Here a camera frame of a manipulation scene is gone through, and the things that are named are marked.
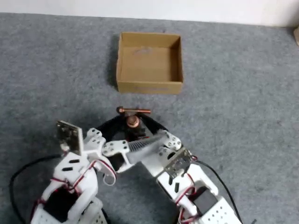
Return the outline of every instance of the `circuit board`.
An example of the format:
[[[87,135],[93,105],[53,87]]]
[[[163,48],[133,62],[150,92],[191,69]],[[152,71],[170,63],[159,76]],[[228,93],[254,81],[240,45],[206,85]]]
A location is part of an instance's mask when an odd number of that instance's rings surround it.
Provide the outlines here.
[[[82,129],[65,121],[57,121],[57,137],[59,144],[66,146],[75,154],[80,154],[80,149],[83,147]]]
[[[169,159],[169,163],[165,166],[164,170],[174,179],[187,171],[191,161],[191,153],[183,147]]]

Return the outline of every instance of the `cardboard box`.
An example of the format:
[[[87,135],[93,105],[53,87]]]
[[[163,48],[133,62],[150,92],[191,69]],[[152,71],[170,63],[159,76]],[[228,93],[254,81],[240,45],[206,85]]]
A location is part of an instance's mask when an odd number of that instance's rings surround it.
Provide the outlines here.
[[[119,92],[180,93],[183,85],[180,36],[121,33],[116,81]]]

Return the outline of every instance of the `robotic arm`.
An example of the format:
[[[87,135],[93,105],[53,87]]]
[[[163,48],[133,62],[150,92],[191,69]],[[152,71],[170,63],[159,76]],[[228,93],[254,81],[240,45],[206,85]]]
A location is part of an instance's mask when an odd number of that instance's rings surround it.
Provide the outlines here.
[[[117,173],[138,162],[144,164],[179,207],[178,223],[241,224],[214,183],[193,163],[196,157],[178,137],[144,113],[133,115],[138,125],[132,119],[128,122],[131,116],[120,113],[104,125],[89,129],[84,139],[81,128],[63,121],[57,123],[65,156],[55,167],[51,183],[33,211],[32,224],[45,220],[52,224],[109,223],[102,202],[96,198],[96,170],[104,174],[105,184],[113,185]],[[150,126],[152,136],[146,137],[141,122]],[[127,140],[111,140],[124,124],[126,131],[129,128]]]

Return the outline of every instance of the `cable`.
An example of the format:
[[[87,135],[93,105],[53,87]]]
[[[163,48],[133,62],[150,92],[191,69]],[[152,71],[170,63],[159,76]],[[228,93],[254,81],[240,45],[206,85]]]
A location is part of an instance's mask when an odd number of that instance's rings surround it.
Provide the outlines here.
[[[34,160],[26,165],[24,165],[23,167],[21,167],[17,172],[15,172],[12,177],[10,178],[9,181],[9,196],[10,196],[10,202],[11,205],[13,207],[13,210],[15,212],[15,214],[17,215],[17,217],[19,218],[20,222],[23,224],[26,224],[25,219],[22,217],[22,215],[20,214],[20,211],[15,203],[14,200],[14,180],[16,179],[16,177],[23,172],[25,169],[27,169],[28,167],[31,167],[39,162],[43,162],[43,161],[49,161],[49,160],[53,160],[53,159],[57,159],[57,158],[61,158],[61,154],[55,154],[55,155],[49,155],[49,156],[45,156],[43,158],[39,158],[37,160]]]
[[[230,191],[228,190],[227,186],[225,185],[225,183],[223,182],[223,180],[220,178],[220,176],[218,175],[218,173],[217,173],[211,166],[209,166],[208,164],[206,164],[205,162],[199,161],[199,160],[197,159],[196,156],[192,156],[192,158],[193,158],[193,160],[194,160],[195,162],[197,162],[197,163],[199,163],[199,164],[201,164],[201,165],[204,165],[205,167],[209,168],[209,169],[216,175],[216,177],[218,178],[218,180],[219,180],[219,181],[221,182],[221,184],[224,186],[224,188],[225,188],[225,190],[226,190],[226,192],[227,192],[227,194],[228,194],[228,196],[229,196],[229,199],[231,200],[231,202],[232,202],[232,204],[233,204],[233,207],[234,207],[234,210],[235,210],[235,213],[236,213],[238,219],[240,220],[241,223],[243,223],[243,222],[242,222],[242,219],[241,219],[241,216],[240,216],[240,214],[239,214],[239,211],[238,211],[238,209],[237,209],[237,206],[236,206],[236,204],[235,204],[235,201],[234,201],[234,199],[233,199],[233,196],[231,195]]]
[[[193,222],[195,219],[197,219],[199,217],[198,215],[196,215],[196,216],[189,217],[187,219],[183,219],[183,217],[184,217],[184,211],[185,211],[184,208],[181,208],[179,210],[178,222],[180,224],[189,224],[189,223]]]
[[[177,197],[177,199],[175,200],[175,204],[178,204],[179,201],[188,193],[189,190],[192,190],[192,192],[194,193],[195,192],[195,187],[192,185],[192,186],[186,188],[183,191],[183,193],[179,197]]]

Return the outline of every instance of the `copper object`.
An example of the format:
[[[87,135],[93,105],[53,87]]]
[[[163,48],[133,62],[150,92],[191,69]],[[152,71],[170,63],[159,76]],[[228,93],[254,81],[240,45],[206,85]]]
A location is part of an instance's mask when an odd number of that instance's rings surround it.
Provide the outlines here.
[[[141,113],[150,113],[151,111],[149,109],[134,109],[134,108],[123,108],[122,106],[117,108],[118,113],[124,113],[124,112],[141,112]]]
[[[127,125],[131,128],[138,127],[140,124],[140,120],[135,115],[130,115],[127,117]]]

